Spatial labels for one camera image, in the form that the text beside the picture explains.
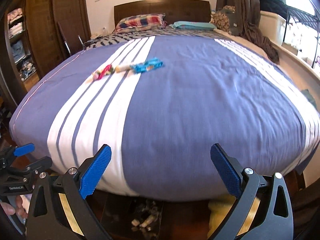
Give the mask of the person's left hand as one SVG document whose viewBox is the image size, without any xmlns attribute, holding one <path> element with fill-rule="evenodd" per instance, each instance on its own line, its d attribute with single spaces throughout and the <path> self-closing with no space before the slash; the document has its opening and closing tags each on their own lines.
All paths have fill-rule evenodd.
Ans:
<svg viewBox="0 0 320 240">
<path fill-rule="evenodd" d="M 16 196 L 15 198 L 15 204 L 16 207 L 13 207 L 12 205 L 6 203 L 6 202 L 1 202 L 1 207 L 4 210 L 4 212 L 9 215 L 12 216 L 14 214 L 18 214 L 19 216 L 21 216 L 23 219 L 27 219 L 28 218 L 28 214 L 25 211 L 24 207 L 23 207 L 23 200 L 21 198 L 20 195 Z"/>
</svg>

